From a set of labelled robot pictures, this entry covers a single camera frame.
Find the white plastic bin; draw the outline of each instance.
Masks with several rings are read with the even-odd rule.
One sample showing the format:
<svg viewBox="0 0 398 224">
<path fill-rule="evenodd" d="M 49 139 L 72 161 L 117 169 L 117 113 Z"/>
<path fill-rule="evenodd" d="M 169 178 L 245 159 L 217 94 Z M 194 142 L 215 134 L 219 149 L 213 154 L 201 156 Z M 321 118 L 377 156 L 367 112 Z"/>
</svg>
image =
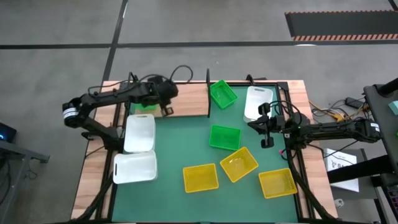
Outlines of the white plastic bin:
<svg viewBox="0 0 398 224">
<path fill-rule="evenodd" d="M 155 149 L 155 118 L 152 114 L 135 114 L 127 117 L 124 150 L 148 152 Z"/>
<path fill-rule="evenodd" d="M 117 154 L 113 162 L 113 182 L 125 184 L 154 180 L 157 177 L 155 151 Z"/>
<path fill-rule="evenodd" d="M 273 97 L 272 90 L 267 88 L 261 88 L 256 86 L 250 86 L 248 88 L 248 93 L 246 94 L 246 104 L 244 106 L 244 122 L 248 123 L 250 121 L 255 121 L 261 115 L 259 114 L 258 107 L 263 103 L 272 102 Z M 272 109 L 268 113 L 268 117 L 271 117 Z"/>
</svg>

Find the green plastic crate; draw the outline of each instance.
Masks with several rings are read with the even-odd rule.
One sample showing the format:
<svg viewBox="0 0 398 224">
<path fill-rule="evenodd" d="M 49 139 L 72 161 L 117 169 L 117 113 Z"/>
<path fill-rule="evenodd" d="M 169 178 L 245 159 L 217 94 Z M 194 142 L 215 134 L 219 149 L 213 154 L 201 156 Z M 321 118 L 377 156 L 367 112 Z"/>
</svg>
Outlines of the green plastic crate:
<svg viewBox="0 0 398 224">
<path fill-rule="evenodd" d="M 220 149 L 236 151 L 241 144 L 241 130 L 213 125 L 210 131 L 209 145 Z"/>
<path fill-rule="evenodd" d="M 210 95 L 222 110 L 238 99 L 238 96 L 224 80 L 220 80 L 210 86 Z"/>
<path fill-rule="evenodd" d="M 147 107 L 144 107 L 142 104 L 135 104 L 136 110 L 154 110 L 156 109 L 156 105 L 149 105 Z"/>
</svg>

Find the green mat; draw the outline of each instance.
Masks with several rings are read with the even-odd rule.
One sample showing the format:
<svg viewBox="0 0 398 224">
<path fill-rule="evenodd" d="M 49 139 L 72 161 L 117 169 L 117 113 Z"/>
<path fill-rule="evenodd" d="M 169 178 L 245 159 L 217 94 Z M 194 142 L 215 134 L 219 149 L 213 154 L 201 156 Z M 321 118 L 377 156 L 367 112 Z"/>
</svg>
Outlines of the green mat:
<svg viewBox="0 0 398 224">
<path fill-rule="evenodd" d="M 247 87 L 233 87 L 238 100 L 221 110 L 211 103 L 211 116 L 156 119 L 158 176 L 149 182 L 120 184 L 116 192 L 114 222 L 297 222 L 293 195 L 265 199 L 258 173 L 288 167 L 280 158 L 283 136 L 274 134 L 275 146 L 262 149 L 262 136 L 243 121 Z M 209 146 L 212 124 L 242 130 L 246 146 L 259 167 L 232 183 L 220 161 L 233 153 Z M 187 194 L 183 167 L 215 163 L 219 188 Z"/>
</svg>

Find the yellow plastic crate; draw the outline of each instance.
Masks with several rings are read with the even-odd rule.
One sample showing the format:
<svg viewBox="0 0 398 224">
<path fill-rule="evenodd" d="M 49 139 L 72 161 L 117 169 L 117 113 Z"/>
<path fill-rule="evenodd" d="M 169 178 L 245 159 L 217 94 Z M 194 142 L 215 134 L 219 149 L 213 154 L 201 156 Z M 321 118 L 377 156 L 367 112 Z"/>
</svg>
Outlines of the yellow plastic crate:
<svg viewBox="0 0 398 224">
<path fill-rule="evenodd" d="M 220 164 L 232 183 L 235 183 L 259 166 L 246 147 L 242 147 L 232 153 L 223 159 Z"/>
<path fill-rule="evenodd" d="M 297 193 L 289 168 L 259 173 L 259 179 L 266 199 Z"/>
<path fill-rule="evenodd" d="M 216 164 L 184 167 L 183 176 L 186 193 L 218 188 Z"/>
</svg>

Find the gray floor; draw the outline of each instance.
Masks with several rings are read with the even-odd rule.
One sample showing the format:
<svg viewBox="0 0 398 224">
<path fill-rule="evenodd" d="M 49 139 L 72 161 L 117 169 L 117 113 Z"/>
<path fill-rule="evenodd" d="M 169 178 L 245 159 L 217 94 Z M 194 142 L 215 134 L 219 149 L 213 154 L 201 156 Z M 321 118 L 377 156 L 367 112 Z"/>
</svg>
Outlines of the gray floor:
<svg viewBox="0 0 398 224">
<path fill-rule="evenodd" d="M 0 0 L 1 44 L 110 43 L 121 0 Z M 391 9 L 387 0 L 130 0 L 119 42 L 290 40 L 288 11 Z M 87 142 L 63 125 L 62 103 L 99 85 L 108 49 L 0 50 L 0 120 L 15 127 L 17 142 L 51 155 L 27 180 L 14 208 L 13 223 L 50 223 L 70 217 Z M 268 79 L 305 80 L 308 97 L 320 106 L 347 96 L 361 97 L 363 86 L 395 78 L 398 45 L 118 49 L 110 80 L 129 71 L 170 75 L 190 65 L 194 79 L 242 79 L 248 73 Z M 183 70 L 176 76 L 183 80 Z M 324 141 L 339 148 L 350 141 Z M 357 143 L 368 157 L 385 154 L 382 144 Z M 345 220 L 377 220 L 372 201 L 349 201 L 338 210 Z M 390 221 L 396 223 L 392 214 Z"/>
</svg>

